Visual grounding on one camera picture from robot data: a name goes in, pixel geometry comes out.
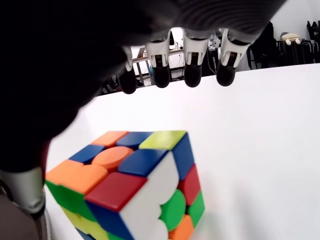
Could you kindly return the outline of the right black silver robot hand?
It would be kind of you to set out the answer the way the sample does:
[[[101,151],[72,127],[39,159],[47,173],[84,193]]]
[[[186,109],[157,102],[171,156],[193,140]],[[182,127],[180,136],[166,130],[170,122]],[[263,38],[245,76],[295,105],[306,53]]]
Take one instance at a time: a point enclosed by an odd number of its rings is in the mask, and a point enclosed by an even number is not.
[[[125,49],[174,27],[252,42],[282,0],[3,0],[0,3],[0,187],[38,219],[51,140],[125,69]]]

